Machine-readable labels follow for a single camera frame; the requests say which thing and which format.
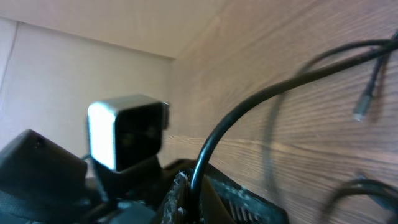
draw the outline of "white ceiling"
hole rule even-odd
[[[230,0],[0,0],[0,17],[167,57]]]

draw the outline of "wooden surface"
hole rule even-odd
[[[229,0],[0,0],[0,16],[176,57]]]
[[[233,1],[174,61],[162,163],[196,159],[228,111],[261,88],[291,77],[316,54],[351,41],[389,38],[396,29],[395,1]],[[271,148],[280,206],[292,223],[317,223],[327,196],[359,172],[398,187],[398,55],[392,56],[377,86],[366,120],[353,121],[354,104],[373,65],[287,95]],[[269,143],[263,138],[274,100],[241,118],[211,159],[234,180],[269,199],[263,163]],[[367,197],[353,197],[340,204],[333,223],[385,223],[389,215]]]

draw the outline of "white wall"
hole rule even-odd
[[[143,93],[166,100],[171,61],[20,23],[0,90],[0,149],[30,128],[81,156],[95,100]]]
[[[230,0],[0,0],[0,16],[176,57]]]
[[[14,43],[16,29],[17,21],[0,17],[0,90],[2,79],[7,68],[7,62],[10,57],[12,44]]]

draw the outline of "black cord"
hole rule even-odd
[[[380,186],[380,184],[385,185],[381,182],[377,183],[377,186]],[[383,189],[364,189],[364,188],[358,188],[358,187],[343,187],[339,190],[337,190],[329,199],[328,202],[326,203],[325,208],[323,209],[321,213],[321,222],[326,223],[329,220],[329,217],[335,208],[335,205],[343,198],[349,197],[349,196],[354,196],[354,195],[373,195],[377,197],[381,197],[385,199],[387,202],[393,203],[392,206],[396,207],[398,205],[398,195],[396,190],[393,190],[393,194],[385,191]]]
[[[101,195],[101,200],[103,202],[109,202],[110,199],[109,199],[108,193],[105,190],[104,184],[102,183],[102,180],[101,180],[100,175],[98,173],[97,165],[96,165],[96,163],[95,163],[93,158],[91,158],[91,167],[93,168],[94,179],[95,179],[95,182],[96,182],[96,185],[97,185],[98,192]]]
[[[381,189],[385,189],[385,190],[390,190],[392,192],[395,192],[396,194],[398,194],[398,190],[388,184],[385,184],[383,182],[380,182],[378,180],[371,180],[371,179],[356,179],[356,180],[352,180],[349,181],[347,183],[344,183],[342,186],[340,186],[341,189],[343,188],[348,188],[348,187],[358,187],[361,185],[374,185],[376,187],[379,187]]]
[[[361,42],[354,42],[354,43],[349,43],[345,44],[339,47],[336,47],[331,50],[327,50],[326,52],[323,52],[320,55],[317,55],[315,58],[311,59],[309,62],[307,62],[304,66],[302,66],[294,75],[293,77],[298,77],[300,75],[303,75],[305,72],[309,71],[315,64],[318,62],[321,62],[322,60],[331,57],[336,54],[340,54],[342,52],[346,52],[348,50],[353,50],[357,49],[360,47],[369,47],[369,46],[375,46],[375,45],[385,45],[389,43],[390,40],[365,40]],[[274,126],[275,126],[275,121],[278,117],[278,112],[281,104],[285,100],[285,97],[287,95],[287,92],[281,93],[278,98],[276,99],[269,116],[267,117],[267,123],[266,123],[266,129],[265,129],[265,135],[263,141],[266,143],[265,149],[264,149],[264,164],[266,166],[266,170],[268,170],[268,178],[266,178],[266,183],[269,186],[269,191],[271,192],[272,199],[275,203],[279,204],[281,206],[282,201],[280,199],[279,191],[277,188],[277,184],[275,182],[275,177],[274,177],[274,172],[273,172],[273,167],[271,163],[271,148],[269,147],[272,142],[272,133],[274,132]]]
[[[391,40],[398,39],[398,31],[391,37]],[[381,72],[382,68],[386,65],[390,58],[390,54],[385,54],[379,57],[376,61],[376,64],[373,68],[371,77],[366,85],[366,88],[362,92],[361,96],[358,99],[358,102],[354,108],[354,119],[357,121],[362,121],[368,112],[369,106],[373,99],[373,91],[376,86],[377,76]]]
[[[91,155],[90,154],[86,154],[86,155],[82,156],[80,159],[81,160],[86,160],[86,159],[89,159],[89,158],[91,158]]]
[[[384,47],[372,50],[355,57],[351,57],[340,62],[333,63],[331,65],[316,69],[312,72],[306,72],[299,77],[295,77],[270,87],[267,87],[249,98],[245,99],[238,106],[236,106],[231,112],[229,112],[216,126],[216,128],[211,132],[207,140],[205,141],[199,156],[198,162],[195,167],[194,173],[192,175],[192,181],[190,186],[190,203],[198,205],[201,182],[205,173],[206,166],[210,160],[210,157],[220,139],[223,137],[224,133],[232,127],[232,125],[237,122],[237,120],[242,117],[249,110],[268,100],[269,98],[281,94],[285,91],[291,90],[298,86],[325,78],[334,73],[343,71],[347,68],[357,66],[369,60],[378,58],[384,54],[392,52],[398,49],[398,41],[390,41]]]

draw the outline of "cable plug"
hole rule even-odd
[[[368,112],[372,98],[372,94],[367,92],[363,93],[361,97],[359,97],[359,100],[354,108],[354,119],[356,121],[363,121],[366,113]]]

